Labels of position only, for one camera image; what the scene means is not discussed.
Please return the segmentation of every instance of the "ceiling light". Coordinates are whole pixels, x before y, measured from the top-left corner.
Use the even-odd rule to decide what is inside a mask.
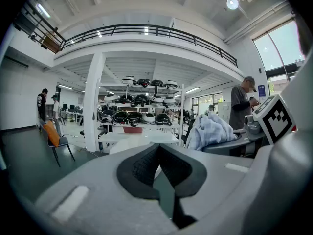
[[[42,5],[41,5],[40,3],[38,3],[37,6],[40,8],[40,10],[41,10],[42,12],[45,13],[45,15],[46,15],[47,17],[50,17],[49,13],[42,7]]]
[[[239,3],[238,3],[238,0],[227,0],[226,5],[229,9],[235,10],[238,8]]]
[[[193,91],[195,91],[195,90],[197,90],[197,89],[199,89],[199,87],[195,87],[195,88],[193,88],[193,89],[191,89],[191,90],[188,90],[188,91],[186,91],[186,93],[193,92]]]
[[[60,87],[64,87],[64,88],[67,88],[67,89],[70,89],[70,90],[73,90],[73,88],[70,88],[70,87],[67,87],[67,86],[64,86],[64,85],[61,85],[59,84]]]

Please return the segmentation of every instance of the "blue sign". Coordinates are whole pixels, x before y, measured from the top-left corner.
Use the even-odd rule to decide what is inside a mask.
[[[259,97],[265,96],[265,86],[263,85],[258,85],[259,89]]]

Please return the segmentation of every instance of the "baseball cap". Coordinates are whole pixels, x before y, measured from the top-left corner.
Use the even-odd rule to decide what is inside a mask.
[[[254,81],[254,78],[252,76],[246,76],[245,77],[245,81],[248,80],[249,82],[251,82],[252,86],[253,86],[253,91],[256,92],[256,89],[255,89],[255,81]]]

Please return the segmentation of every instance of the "chair leg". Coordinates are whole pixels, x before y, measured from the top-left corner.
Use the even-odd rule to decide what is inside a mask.
[[[61,166],[60,166],[60,163],[59,163],[59,160],[58,160],[57,152],[55,151],[55,148],[53,147],[52,150],[53,150],[53,155],[54,155],[54,157],[55,157],[55,160],[56,160],[57,163],[58,163],[58,166],[61,167]]]
[[[67,147],[68,147],[68,150],[69,150],[70,155],[72,156],[73,160],[76,161],[76,160],[74,159],[74,156],[73,156],[72,152],[70,151],[70,148],[69,148],[69,145],[68,145],[68,144],[67,144]]]

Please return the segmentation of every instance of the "man's hand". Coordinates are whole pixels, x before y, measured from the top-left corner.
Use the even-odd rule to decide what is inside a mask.
[[[257,106],[259,104],[260,104],[260,102],[258,100],[256,100],[255,98],[250,100],[250,105],[251,106]]]

